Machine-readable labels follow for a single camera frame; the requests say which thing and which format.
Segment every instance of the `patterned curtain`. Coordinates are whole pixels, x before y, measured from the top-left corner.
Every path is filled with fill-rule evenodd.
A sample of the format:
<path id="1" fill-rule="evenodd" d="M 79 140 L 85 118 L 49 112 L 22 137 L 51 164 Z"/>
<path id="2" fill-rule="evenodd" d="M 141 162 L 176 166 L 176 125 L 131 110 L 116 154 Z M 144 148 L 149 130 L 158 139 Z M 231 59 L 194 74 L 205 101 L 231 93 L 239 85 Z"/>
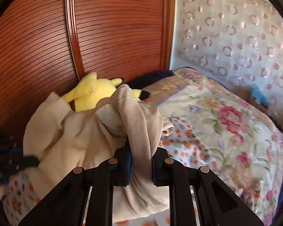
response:
<path id="1" fill-rule="evenodd" d="M 183 64 L 248 100 L 257 85 L 283 127 L 283 19 L 268 0 L 177 0 L 171 68 Z"/>

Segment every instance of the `beige fabric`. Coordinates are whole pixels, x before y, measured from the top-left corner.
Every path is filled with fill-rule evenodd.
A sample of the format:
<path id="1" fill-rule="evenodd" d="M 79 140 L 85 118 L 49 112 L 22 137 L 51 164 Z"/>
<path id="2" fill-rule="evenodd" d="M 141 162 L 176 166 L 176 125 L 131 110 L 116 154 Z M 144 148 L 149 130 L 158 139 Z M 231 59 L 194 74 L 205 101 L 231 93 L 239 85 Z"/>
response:
<path id="1" fill-rule="evenodd" d="M 95 109 L 80 113 L 71 112 L 62 98 L 51 93 L 26 127 L 24 155 L 40 159 L 39 167 L 27 172 L 43 198 L 74 167 L 88 169 L 111 158 L 128 136 L 132 176 L 128 187 L 114 189 L 113 221 L 146 217 L 169 207 L 168 188 L 156 188 L 151 181 L 151 156 L 161 135 L 172 130 L 157 108 L 138 103 L 125 84 Z"/>

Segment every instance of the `floral blanket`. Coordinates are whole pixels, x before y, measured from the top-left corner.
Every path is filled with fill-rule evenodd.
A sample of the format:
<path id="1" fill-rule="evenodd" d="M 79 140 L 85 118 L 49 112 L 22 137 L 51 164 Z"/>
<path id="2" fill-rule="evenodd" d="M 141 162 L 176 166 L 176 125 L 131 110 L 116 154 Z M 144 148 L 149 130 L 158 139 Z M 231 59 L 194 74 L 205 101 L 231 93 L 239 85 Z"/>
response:
<path id="1" fill-rule="evenodd" d="M 283 134 L 214 80 L 190 68 L 174 73 L 144 88 L 151 93 L 147 103 L 166 118 L 188 117 L 217 161 L 215 173 L 269 225 L 283 180 Z"/>

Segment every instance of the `orange polka dot sheet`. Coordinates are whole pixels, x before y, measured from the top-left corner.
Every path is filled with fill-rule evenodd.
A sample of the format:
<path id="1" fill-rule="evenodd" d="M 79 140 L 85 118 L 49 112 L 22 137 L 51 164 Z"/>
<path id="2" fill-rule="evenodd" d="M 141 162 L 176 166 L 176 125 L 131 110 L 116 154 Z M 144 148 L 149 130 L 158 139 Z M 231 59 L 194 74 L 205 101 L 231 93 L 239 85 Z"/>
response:
<path id="1" fill-rule="evenodd" d="M 196 135 L 189 119 L 182 116 L 170 117 L 167 120 L 174 125 L 174 131 L 170 136 L 162 136 L 159 146 L 165 148 L 170 157 L 184 166 L 196 169 L 207 166 L 215 172 L 216 159 Z"/>
<path id="2" fill-rule="evenodd" d="M 2 206 L 10 225 L 17 226 L 40 200 L 24 171 L 11 176 L 2 200 Z"/>

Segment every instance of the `wooden wardrobe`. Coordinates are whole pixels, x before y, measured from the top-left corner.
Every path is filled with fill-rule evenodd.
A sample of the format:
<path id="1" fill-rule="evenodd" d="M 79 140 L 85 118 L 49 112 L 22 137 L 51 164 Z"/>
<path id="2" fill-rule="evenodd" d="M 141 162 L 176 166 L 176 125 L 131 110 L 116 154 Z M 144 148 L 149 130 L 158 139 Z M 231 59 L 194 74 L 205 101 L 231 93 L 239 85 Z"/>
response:
<path id="1" fill-rule="evenodd" d="M 0 132 L 21 138 L 54 91 L 87 73 L 125 81 L 168 68 L 174 0 L 13 0 L 0 17 Z"/>

